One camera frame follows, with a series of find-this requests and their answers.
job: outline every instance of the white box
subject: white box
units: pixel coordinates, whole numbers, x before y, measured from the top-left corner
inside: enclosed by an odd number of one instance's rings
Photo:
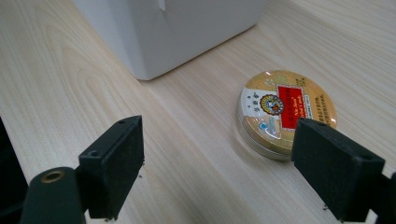
[[[266,0],[74,0],[138,79],[166,73],[254,25]]]

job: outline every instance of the screw hole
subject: screw hole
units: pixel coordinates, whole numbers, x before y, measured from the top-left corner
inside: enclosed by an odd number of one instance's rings
[[[89,155],[89,156],[98,156],[99,153],[98,153],[98,151],[94,150],[94,151],[90,151],[90,152],[88,153],[88,155]]]
[[[53,171],[41,177],[41,182],[49,184],[60,180],[62,177],[64,177],[63,171]]]

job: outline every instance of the tin lid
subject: tin lid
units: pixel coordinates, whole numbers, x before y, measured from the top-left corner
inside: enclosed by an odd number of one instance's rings
[[[298,118],[336,126],[336,113],[327,93],[311,79],[289,71],[268,71],[253,77],[238,104],[239,131],[265,157],[290,159]]]

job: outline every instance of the round tin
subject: round tin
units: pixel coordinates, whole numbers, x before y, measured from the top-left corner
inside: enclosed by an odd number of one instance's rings
[[[336,113],[327,93],[311,79],[289,71],[268,71],[253,77],[238,103],[239,131],[265,157],[290,159],[298,118],[336,126]]]

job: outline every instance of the red label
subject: red label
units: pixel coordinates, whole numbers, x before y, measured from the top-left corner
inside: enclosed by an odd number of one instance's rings
[[[277,92],[285,108],[280,115],[282,128],[295,129],[298,118],[305,118],[303,90],[299,87],[278,86]]]

